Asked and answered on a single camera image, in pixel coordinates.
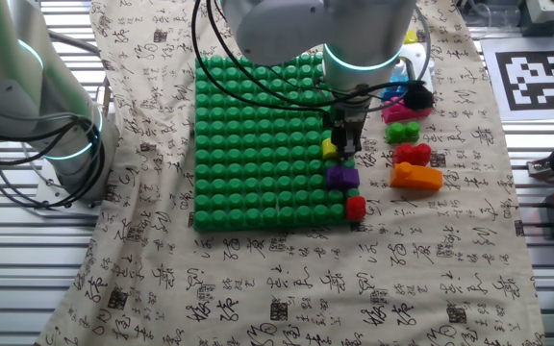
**orange building block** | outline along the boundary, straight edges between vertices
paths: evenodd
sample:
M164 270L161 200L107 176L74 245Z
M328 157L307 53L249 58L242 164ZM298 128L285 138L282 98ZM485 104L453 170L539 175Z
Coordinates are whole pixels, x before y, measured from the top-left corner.
M390 186L439 190L443 185L441 171L407 162L396 164L390 171Z

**green baseplate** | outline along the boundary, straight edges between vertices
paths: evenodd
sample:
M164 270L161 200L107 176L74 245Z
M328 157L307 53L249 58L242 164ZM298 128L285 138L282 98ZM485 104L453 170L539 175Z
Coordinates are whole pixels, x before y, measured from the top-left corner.
M263 104L285 105L264 93L230 59L203 58L229 91ZM239 62L271 90L307 104L324 101L313 78L322 55L302 54L274 67L294 87L246 58ZM248 104L214 86L196 62L194 229L197 232L342 225L345 201L356 188L326 190L324 131L317 111L283 111ZM354 167L354 161L343 165Z

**black cable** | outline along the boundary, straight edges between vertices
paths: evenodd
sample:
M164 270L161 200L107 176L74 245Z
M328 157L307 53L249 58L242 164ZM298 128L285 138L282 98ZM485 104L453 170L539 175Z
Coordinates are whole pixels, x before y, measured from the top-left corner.
M198 16L198 10L200 8L200 1L196 0L194 6L193 6L193 12L191 13L191 44L193 45L193 51L196 56L196 60L198 61L198 65L200 68L204 71L205 75L213 83L219 90L227 94L228 96L231 96L241 102L247 103L252 106L256 107L266 107L274 110L284 110L284 111L319 111L323 113L328 113L325 110L318 109L316 107L288 107L288 106L278 106L278 105L265 105L261 104L259 102L253 101L253 100L247 100L246 98L243 98L239 95L236 95L234 92L231 92L230 90L226 89L224 86L221 85L220 82L218 82L209 71L209 68L206 64L202 61L202 57L200 56L200 48L198 47L198 39L197 39L197 33L196 33L196 22L197 22L197 16Z
M254 82L259 88L261 88L265 92L271 94L273 97L276 97L276 98L278 98L282 101L290 102L293 105L297 105L297 106L301 106L301 107L316 107L316 108L334 106L336 104L339 104L339 103L342 103L342 102L345 102L345 101L349 101L349 100L351 100L353 98L356 98L356 97L359 97L359 96L366 96L367 94L369 94L372 91L380 90L380 89L383 89L383 88L386 88L386 87L409 87L409 86L417 86L417 85L423 85L424 84L424 82L422 82L422 81L384 83L384 84L380 84L380 85L376 85L376 86L369 86L369 87L364 88L364 89L356 90L356 91L348 94L348 96L336 98L332 101L327 101L327 102L324 102L324 103L314 104L314 105L307 105L305 103L300 103L298 101L291 100L291 99L289 99L287 97L284 97L284 96L282 96L282 95L280 95L276 92L273 92L268 87L266 87L265 85L260 83L260 81L256 80L255 77L251 73L249 73L249 71L247 71L240 64L240 62L234 56L232 51L228 48L226 42L223 40L223 37L221 36L221 33L219 32L219 28L217 28L217 24L215 23L214 17L213 17L211 0L206 0L206 5L207 5L207 16L209 18L209 21L211 22L211 27L213 28L215 36L217 37L217 40L219 41L219 44L221 45L223 50L226 52L228 57L232 60L233 64L240 70L240 72L242 72L245 76L247 76L247 78L249 78L252 82Z
M67 125L59 128L60 133L55 137L55 139L53 139L51 141L51 143L48 144L48 146L46 146L46 148L44 148L44 150L40 151L36 155L33 155L32 157L29 157L29 158L16 160L16 161L0 161L0 165L7 165L7 166L19 165L19 164L27 163L27 162L30 162L30 161L35 161L37 159L42 158L43 156L48 154L48 152L50 152L55 147L55 145L57 145L63 139L63 136L65 136L65 134L67 134L67 132L69 130L71 130L74 126L77 125L76 123L79 122L79 119L80 118L77 118L77 119L71 121L70 123L68 123Z
M95 126L93 126L92 124L90 126L91 126L91 131L88 132L88 139L93 144L92 147L94 148L95 145L100 144L100 142L99 142L100 141L99 132L97 131ZM13 202L17 203L18 205L20 205L22 207L26 207L26 208L48 209L48 208L54 208L54 207L67 206L67 205L81 199L95 185L95 183L99 179L100 172L104 168L104 164L105 164L104 146L99 145L99 147L100 147L99 148L99 153L95 153L94 150L96 150L96 149L92 149L93 150L93 153L92 153L93 155L92 156L94 157L94 155L97 154L99 156L100 160L99 160L99 163L97 164L97 167L95 166L95 160L91 160L91 164L89 166L88 172L85 175L85 177L83 177L83 181L85 181L87 183L84 184L84 185L80 185L74 192L70 193L69 196L67 196L66 198L63 198L61 201L59 201L57 203L45 204L45 203L42 203L40 201L36 201L36 200L32 199L31 197L23 194L22 192L20 192L18 189L16 189L15 187L13 187L10 184L10 181L8 181L7 177L5 176L5 174L3 173L1 168L0 168L0 176L4 180L4 183L7 185L7 187L12 189L14 192L16 192L19 196L21 196L25 200L32 202L32 204L27 204L27 203L24 203L22 201L19 201L19 200L15 199L1 185L0 185L0 191L2 192L2 194L4 194L6 197L8 197Z
M326 88L326 87L321 87L321 86L318 86L318 85L314 85L314 86L311 86L311 87L304 87L304 86L297 86L295 84L292 84L290 81L288 81L286 78L284 78L282 75L280 75L279 73L277 73L277 71L275 71L273 69L272 66L264 66L266 67L270 72L272 72L273 74L275 74L277 77L279 77L279 79L292 86L292 87L296 87L297 89L300 89L300 90L320 90L320 91L327 91L327 92L330 92L330 93L333 93L333 94L337 94L337 95L341 95L341 96L347 96L349 95L347 92L341 92L341 91L336 91L336 90L332 90L330 88ZM378 100L381 100L381 101L385 101L386 99L380 97L380 96L377 96L377 95L365 95L365 96L369 96L369 97L373 97L373 98L376 98Z
M217 5L217 0L214 0L215 2L215 8L217 9L217 11L219 12L219 15L221 15L221 17L223 18L223 20L226 21L226 23L228 22L228 19L226 19L226 16L223 14L223 11L221 10L221 8Z

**lego brick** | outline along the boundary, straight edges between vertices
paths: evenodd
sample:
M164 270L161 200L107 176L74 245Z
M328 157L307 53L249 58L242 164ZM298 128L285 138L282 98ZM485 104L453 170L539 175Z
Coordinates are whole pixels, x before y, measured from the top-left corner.
M387 101L385 104L393 102L398 97L393 97L390 101ZM433 108L428 108L424 111L414 111L405 107L403 100L399 101L397 104L390 106L382 110L382 118L387 124L396 122L396 121L407 121L419 118L425 118L431 114Z
M431 147L425 143L413 146L405 143L396 147L392 153L392 164L407 162L412 165L425 166L431 161Z
M443 185L441 171L407 162L396 164L390 171L391 187L439 190Z
M346 218L350 221L361 221L366 215L366 200L362 196L348 198Z
M418 43L418 35L416 34L416 31L408 30L408 33L405 35L405 39L403 39L403 43L404 44Z
M324 99L313 88L321 54L303 54L273 72L240 63L261 83L310 104ZM259 89L219 56L204 58L212 76L228 90L266 104L281 101ZM360 194L327 188L321 113L250 107L221 92L196 69L194 221L197 232L290 229L348 224L347 198ZM354 161L343 163L353 167Z
M330 189L347 190L361 184L358 169L339 164L326 169L326 187Z
M325 160L336 159L339 157L337 146L331 142L331 138L322 140L322 157Z
M408 66L404 62L399 62L392 71L390 82L407 82L410 80ZM391 86L383 89L380 92L382 100L390 100L393 97L399 97L407 91L406 86Z
M386 128L386 142L389 144L415 142L420 138L419 133L420 125L414 121L407 125L393 123Z

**fabric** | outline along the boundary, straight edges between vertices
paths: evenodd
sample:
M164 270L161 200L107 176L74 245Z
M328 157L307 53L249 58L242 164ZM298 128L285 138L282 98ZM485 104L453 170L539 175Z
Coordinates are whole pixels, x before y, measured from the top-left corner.
M388 186L394 146L372 114L356 156L362 227L200 235L193 2L93 1L121 134L87 257L37 345L542 345L489 78L451 1L419 6L437 99L419 142L444 187ZM222 54L201 11L202 54Z

